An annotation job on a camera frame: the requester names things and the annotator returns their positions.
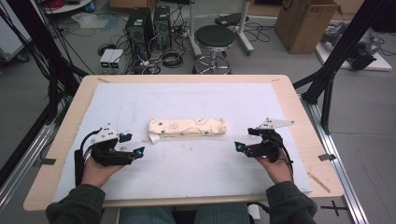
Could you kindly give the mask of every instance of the sleeve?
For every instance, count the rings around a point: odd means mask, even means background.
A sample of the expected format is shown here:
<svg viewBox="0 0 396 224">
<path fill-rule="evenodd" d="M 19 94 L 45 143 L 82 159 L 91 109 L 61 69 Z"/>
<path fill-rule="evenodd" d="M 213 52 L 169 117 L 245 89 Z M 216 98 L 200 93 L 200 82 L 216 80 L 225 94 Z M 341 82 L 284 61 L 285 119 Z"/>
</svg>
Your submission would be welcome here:
<svg viewBox="0 0 396 224">
<path fill-rule="evenodd" d="M 46 209 L 49 223 L 100 223 L 105 193 L 91 185 L 79 185 Z"/>
<path fill-rule="evenodd" d="M 313 219 L 318 207 L 301 193 L 293 182 L 283 182 L 266 191 L 270 207 L 270 223 L 316 223 Z"/>
</svg>

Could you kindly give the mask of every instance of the round stool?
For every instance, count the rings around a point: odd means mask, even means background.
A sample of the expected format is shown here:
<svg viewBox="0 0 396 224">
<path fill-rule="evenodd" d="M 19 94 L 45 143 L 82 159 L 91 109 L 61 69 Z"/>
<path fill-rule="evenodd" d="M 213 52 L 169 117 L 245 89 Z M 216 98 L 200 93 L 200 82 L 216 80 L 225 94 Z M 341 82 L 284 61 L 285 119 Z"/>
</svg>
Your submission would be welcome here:
<svg viewBox="0 0 396 224">
<path fill-rule="evenodd" d="M 195 62 L 194 74 L 231 74 L 230 64 L 222 57 L 216 56 L 217 51 L 229 49 L 235 41 L 233 31 L 220 25 L 207 25 L 195 32 L 195 43 L 200 48 L 209 49 L 210 56 L 203 56 Z"/>
</svg>

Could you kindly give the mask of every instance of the metal rail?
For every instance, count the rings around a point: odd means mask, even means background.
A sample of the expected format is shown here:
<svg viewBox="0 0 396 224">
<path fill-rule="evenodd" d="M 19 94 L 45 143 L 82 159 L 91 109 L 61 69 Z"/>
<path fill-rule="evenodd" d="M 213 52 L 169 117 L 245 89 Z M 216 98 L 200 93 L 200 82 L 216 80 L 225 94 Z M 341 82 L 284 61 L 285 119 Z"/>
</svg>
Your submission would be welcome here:
<svg viewBox="0 0 396 224">
<path fill-rule="evenodd" d="M 0 189 L 0 215 L 3 213 L 22 180 L 28 174 L 30 168 L 34 164 L 43 147 L 50 140 L 54 130 L 54 122 L 52 122 L 50 125 L 43 126 L 34 142 L 30 145 L 23 158 L 20 160 L 3 187 Z"/>
<path fill-rule="evenodd" d="M 367 217 L 361 207 L 361 202 L 359 201 L 358 196 L 356 195 L 355 190 L 353 189 L 352 183 L 349 180 L 347 175 L 347 171 L 344 167 L 344 164 L 341 161 L 340 155 L 338 154 L 337 148 L 335 147 L 334 141 L 330 135 L 327 135 L 325 130 L 320 124 L 320 109 L 318 105 L 310 105 L 307 102 L 302 101 L 303 104 L 309 108 L 309 111 L 312 115 L 312 119 L 316 125 L 318 136 L 326 150 L 326 152 L 331 155 L 333 154 L 337 159 L 332 160 L 332 167 L 334 171 L 337 173 L 338 178 L 341 180 L 341 184 L 344 187 L 344 198 L 346 200 L 346 204 L 349 208 L 350 215 L 355 223 L 357 224 L 368 224 Z"/>
</svg>

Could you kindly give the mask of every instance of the human hand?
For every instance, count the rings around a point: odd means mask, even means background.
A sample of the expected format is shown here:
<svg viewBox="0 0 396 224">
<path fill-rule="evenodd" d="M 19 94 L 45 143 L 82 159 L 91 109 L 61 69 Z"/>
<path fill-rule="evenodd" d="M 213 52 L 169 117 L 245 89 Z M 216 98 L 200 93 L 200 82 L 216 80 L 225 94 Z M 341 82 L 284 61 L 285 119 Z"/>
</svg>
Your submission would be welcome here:
<svg viewBox="0 0 396 224">
<path fill-rule="evenodd" d="M 81 184 L 89 184 L 101 188 L 107 180 L 120 170 L 123 165 L 109 165 L 104 166 L 96 162 L 92 157 L 89 157 L 85 162 L 84 174 L 82 176 Z"/>
<path fill-rule="evenodd" d="M 292 181 L 290 169 L 286 164 L 286 157 L 283 152 L 279 152 L 279 157 L 275 162 L 270 162 L 269 159 L 263 157 L 256 157 L 255 159 L 264 167 L 275 184 Z"/>
</svg>

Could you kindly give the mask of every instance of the cardboard box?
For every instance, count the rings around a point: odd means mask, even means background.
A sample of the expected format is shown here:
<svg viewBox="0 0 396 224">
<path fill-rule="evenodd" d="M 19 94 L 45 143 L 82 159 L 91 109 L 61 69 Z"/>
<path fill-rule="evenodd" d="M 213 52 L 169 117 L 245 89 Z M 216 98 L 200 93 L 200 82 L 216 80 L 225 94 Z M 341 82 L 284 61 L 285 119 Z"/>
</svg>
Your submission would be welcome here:
<svg viewBox="0 0 396 224">
<path fill-rule="evenodd" d="M 312 53 L 338 8 L 333 0 L 284 0 L 276 34 L 289 53 Z"/>
<path fill-rule="evenodd" d="M 356 14 L 363 4 L 364 0 L 336 0 L 344 13 Z"/>
<path fill-rule="evenodd" d="M 149 7 L 153 12 L 158 0 L 110 0 L 110 7 L 116 9 L 130 9 L 134 7 Z"/>
</svg>

